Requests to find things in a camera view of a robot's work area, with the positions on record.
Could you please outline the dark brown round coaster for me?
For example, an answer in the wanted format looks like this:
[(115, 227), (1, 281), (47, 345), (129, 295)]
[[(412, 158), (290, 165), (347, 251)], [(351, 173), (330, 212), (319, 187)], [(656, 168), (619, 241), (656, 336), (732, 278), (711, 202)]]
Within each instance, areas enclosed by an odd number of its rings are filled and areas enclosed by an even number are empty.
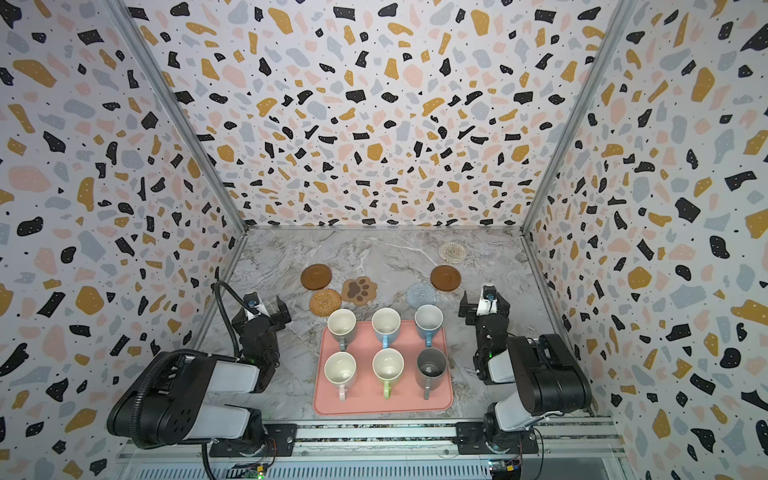
[(439, 265), (430, 273), (432, 286), (440, 291), (454, 291), (460, 286), (461, 281), (460, 272), (450, 265)]
[(306, 267), (300, 275), (302, 286), (311, 291), (324, 289), (331, 280), (332, 270), (325, 264), (310, 265)]

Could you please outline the clear patterned round coaster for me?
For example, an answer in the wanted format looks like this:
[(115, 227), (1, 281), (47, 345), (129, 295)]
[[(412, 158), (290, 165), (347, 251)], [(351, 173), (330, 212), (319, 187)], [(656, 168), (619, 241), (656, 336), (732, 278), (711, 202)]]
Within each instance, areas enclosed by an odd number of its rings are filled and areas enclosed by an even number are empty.
[(439, 247), (439, 255), (447, 263), (459, 264), (466, 259), (467, 251), (462, 244), (450, 241)]

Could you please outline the grey blue round coaster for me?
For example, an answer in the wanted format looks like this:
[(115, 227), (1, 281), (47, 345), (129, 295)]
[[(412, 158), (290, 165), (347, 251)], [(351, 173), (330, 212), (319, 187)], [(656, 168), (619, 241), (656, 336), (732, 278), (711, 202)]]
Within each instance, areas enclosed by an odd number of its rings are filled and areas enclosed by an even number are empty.
[(431, 284), (414, 283), (406, 291), (406, 300), (411, 308), (417, 310), (424, 305), (435, 305), (437, 292)]

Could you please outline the woven tan round coaster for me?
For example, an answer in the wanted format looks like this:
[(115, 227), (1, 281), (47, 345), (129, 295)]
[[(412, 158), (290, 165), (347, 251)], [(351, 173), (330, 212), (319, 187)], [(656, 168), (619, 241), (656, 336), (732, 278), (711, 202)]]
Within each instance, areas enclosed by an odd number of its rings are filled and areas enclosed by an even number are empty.
[(328, 317), (342, 305), (341, 295), (333, 289), (316, 291), (309, 302), (310, 312), (318, 317)]

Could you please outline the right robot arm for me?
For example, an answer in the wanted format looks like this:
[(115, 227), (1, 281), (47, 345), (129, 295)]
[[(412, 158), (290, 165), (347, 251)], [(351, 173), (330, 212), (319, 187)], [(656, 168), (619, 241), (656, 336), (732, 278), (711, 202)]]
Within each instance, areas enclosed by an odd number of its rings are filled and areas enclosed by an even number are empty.
[(589, 381), (562, 337), (538, 338), (508, 331), (511, 305), (492, 284), (477, 302), (463, 296), (458, 316), (475, 329), (474, 371), (486, 385), (512, 385), (514, 392), (494, 402), (484, 415), (481, 444), (494, 452), (523, 445), (524, 434), (552, 416), (586, 410)]

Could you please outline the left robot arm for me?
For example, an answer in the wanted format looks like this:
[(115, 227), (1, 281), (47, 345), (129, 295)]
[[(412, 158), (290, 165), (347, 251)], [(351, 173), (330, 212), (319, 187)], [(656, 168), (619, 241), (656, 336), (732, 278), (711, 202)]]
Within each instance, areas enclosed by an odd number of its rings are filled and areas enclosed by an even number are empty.
[(108, 415), (107, 431), (141, 449), (178, 444), (228, 442), (254, 453), (268, 443), (261, 412), (217, 406), (213, 393), (257, 394), (266, 390), (280, 365), (277, 333), (292, 321), (285, 302), (269, 312), (257, 294), (245, 296), (229, 323), (239, 354), (191, 349), (159, 352)]

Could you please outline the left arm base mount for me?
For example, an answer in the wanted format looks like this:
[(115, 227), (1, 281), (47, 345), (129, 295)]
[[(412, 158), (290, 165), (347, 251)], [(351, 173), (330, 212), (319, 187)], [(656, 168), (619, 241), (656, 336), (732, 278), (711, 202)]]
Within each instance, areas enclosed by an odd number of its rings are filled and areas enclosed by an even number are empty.
[(220, 440), (209, 449), (212, 458), (257, 459), (290, 457), (297, 438), (296, 423), (266, 423), (243, 438)]

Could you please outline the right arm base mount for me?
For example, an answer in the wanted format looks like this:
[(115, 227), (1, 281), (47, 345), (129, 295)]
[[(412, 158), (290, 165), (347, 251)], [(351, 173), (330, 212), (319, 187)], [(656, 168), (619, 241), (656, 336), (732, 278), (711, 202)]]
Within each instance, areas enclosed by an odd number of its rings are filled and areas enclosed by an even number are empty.
[(461, 455), (537, 454), (539, 443), (532, 431), (505, 432), (491, 422), (457, 422), (453, 443)]

